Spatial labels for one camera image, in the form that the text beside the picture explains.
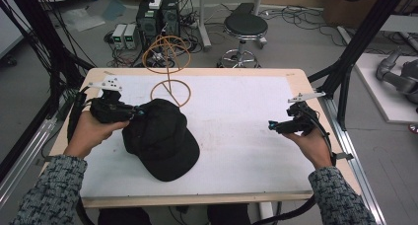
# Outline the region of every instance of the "gray sleeve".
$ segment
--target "gray sleeve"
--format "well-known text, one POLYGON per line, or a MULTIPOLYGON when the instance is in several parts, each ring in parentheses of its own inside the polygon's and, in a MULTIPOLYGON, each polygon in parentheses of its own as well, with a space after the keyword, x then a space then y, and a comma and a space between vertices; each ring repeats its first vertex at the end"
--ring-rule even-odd
POLYGON ((24 196, 11 224, 74 224, 75 206, 86 161, 64 155, 53 157, 24 196))
POLYGON ((323 224, 376 224, 362 198, 337 168, 318 169, 310 174, 309 180, 323 224))

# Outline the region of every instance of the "white bracket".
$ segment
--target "white bracket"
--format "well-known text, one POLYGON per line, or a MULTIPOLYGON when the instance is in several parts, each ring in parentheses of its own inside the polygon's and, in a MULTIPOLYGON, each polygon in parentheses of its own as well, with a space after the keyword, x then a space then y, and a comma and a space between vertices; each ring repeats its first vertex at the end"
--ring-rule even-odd
POLYGON ((119 81, 117 81, 116 78, 112 80, 105 80, 103 82, 90 82, 88 86, 90 88, 98 88, 103 90, 122 91, 122 87, 120 86, 119 81))
POLYGON ((288 103, 298 103, 298 102, 309 100, 309 99, 319 98, 319 97, 322 97, 322 96, 325 96, 325 95, 326 94, 324 92, 313 93, 313 94, 301 94, 301 93, 299 93, 299 95, 296 96, 295 98, 288 100, 288 103))

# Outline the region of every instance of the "human hand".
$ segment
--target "human hand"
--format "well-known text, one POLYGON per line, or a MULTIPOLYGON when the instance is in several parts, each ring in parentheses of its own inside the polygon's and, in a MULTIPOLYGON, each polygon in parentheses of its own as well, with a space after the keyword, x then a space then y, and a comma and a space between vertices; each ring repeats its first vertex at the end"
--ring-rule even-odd
POLYGON ((318 128, 308 135, 284 133, 283 136, 294 141, 316 169, 332 166, 328 146, 318 128))
POLYGON ((84 159, 95 146, 108 139, 115 130, 126 127, 128 124, 129 121, 103 124, 96 120, 90 111, 84 111, 80 115, 64 155, 84 159))

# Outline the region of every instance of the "black stool seat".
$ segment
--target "black stool seat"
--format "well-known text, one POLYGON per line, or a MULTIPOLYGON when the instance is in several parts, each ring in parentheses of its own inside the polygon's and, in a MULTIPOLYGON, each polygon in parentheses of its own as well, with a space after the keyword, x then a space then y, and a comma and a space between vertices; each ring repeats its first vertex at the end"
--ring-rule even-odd
POLYGON ((267 22, 252 14, 233 14, 225 19, 225 31, 240 39, 262 38, 267 29, 267 22))

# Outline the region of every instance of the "stool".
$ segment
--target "stool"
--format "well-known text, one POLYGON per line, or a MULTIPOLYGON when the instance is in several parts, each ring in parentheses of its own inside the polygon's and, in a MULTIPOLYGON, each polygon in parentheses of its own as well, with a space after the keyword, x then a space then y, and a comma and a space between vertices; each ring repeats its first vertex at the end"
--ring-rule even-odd
POLYGON ((233 14, 225 19, 225 32, 240 40, 238 49, 231 49, 222 55, 218 67, 245 67, 246 63, 252 63, 254 68, 259 68, 255 55, 244 50, 247 40, 263 38, 267 33, 267 23, 260 17, 253 14, 233 14))

